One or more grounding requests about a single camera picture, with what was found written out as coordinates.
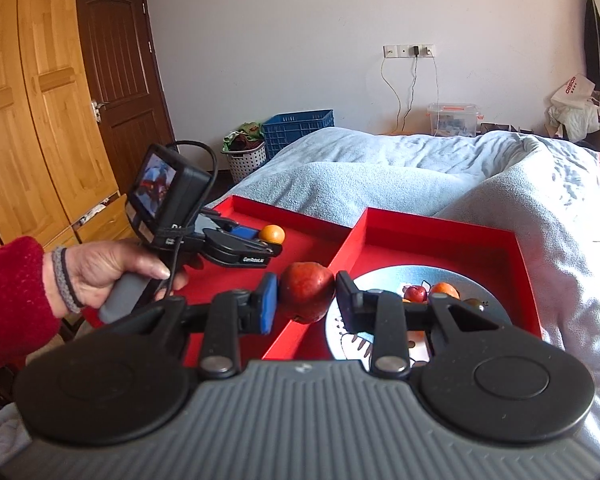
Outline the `red sleeve left forearm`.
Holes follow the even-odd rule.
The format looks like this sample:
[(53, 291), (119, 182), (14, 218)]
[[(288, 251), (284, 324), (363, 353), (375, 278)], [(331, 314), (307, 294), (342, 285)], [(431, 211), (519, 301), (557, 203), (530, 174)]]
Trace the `red sleeve left forearm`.
[(43, 247), (20, 237), (0, 248), (0, 368), (21, 363), (58, 333), (43, 282)]

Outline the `person's left hand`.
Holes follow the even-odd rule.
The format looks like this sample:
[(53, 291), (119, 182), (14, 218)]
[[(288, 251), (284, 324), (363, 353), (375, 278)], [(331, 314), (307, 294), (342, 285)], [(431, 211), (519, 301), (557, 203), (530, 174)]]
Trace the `person's left hand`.
[(159, 281), (173, 278), (174, 290), (180, 290), (188, 283), (185, 271), (173, 274), (156, 255), (128, 240), (70, 247), (65, 258), (76, 299), (87, 307), (100, 308), (125, 273)]

